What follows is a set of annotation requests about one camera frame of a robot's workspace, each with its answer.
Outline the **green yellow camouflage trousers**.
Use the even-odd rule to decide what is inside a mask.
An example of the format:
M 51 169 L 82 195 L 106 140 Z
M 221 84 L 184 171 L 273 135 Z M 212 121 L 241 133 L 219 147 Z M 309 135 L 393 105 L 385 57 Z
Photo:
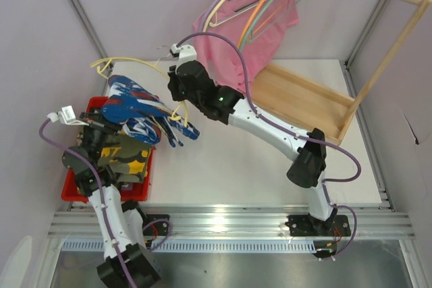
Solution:
M 95 158 L 97 170 L 109 167 L 116 176 L 116 183 L 144 182 L 151 145 L 123 133 L 101 134 L 100 140 L 102 142 L 97 146 L 95 137 L 86 128 L 79 133 L 76 143 L 87 151 L 88 157 Z

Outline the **blue red white shorts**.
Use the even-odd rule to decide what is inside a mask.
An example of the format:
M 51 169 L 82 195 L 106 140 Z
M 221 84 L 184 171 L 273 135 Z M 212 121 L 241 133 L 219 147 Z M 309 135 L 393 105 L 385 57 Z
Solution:
M 103 117 L 121 126 L 125 135 L 154 146 L 166 136 L 171 146 L 183 146 L 176 130 L 191 140 L 200 132 L 159 99 L 126 76 L 108 78 L 109 94 L 101 108 Z

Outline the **mint green hanger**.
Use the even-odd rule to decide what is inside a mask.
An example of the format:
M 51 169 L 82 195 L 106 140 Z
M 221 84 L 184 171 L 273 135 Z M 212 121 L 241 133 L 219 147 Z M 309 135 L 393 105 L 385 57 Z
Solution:
M 296 0 L 269 0 L 262 6 L 252 26 L 247 31 L 247 39 L 243 40 L 243 49 L 247 43 L 252 43 L 264 34 L 274 23 L 289 13 L 296 6 Z

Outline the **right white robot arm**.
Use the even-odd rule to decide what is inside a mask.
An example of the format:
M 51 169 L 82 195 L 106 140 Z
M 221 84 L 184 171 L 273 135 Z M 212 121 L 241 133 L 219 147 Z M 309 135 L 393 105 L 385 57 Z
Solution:
M 302 129 L 298 136 L 285 133 L 274 124 L 292 132 L 296 129 L 266 112 L 254 113 L 241 92 L 228 86 L 217 86 L 196 60 L 172 65 L 168 76 L 168 89 L 173 100 L 188 101 L 208 119 L 242 129 L 291 160 L 287 178 L 306 192 L 308 221 L 316 229 L 328 225 L 333 208 L 326 200 L 322 185 L 327 152 L 324 145 L 315 142 L 325 139 L 321 130 L 315 128 L 308 132 Z

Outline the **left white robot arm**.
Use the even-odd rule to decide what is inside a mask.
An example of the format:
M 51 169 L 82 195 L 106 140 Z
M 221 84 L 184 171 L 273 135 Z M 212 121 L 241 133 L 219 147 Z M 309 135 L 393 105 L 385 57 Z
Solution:
M 99 162 L 108 137 L 120 135 L 119 126 L 97 111 L 76 118 L 71 107 L 60 110 L 59 120 L 83 127 L 81 143 L 66 148 L 62 161 L 74 173 L 80 193 L 88 198 L 99 222 L 104 240 L 99 278 L 107 287 L 152 287 L 161 275 L 144 246 L 143 233 L 149 221 L 136 201 L 121 201 L 117 173 Z

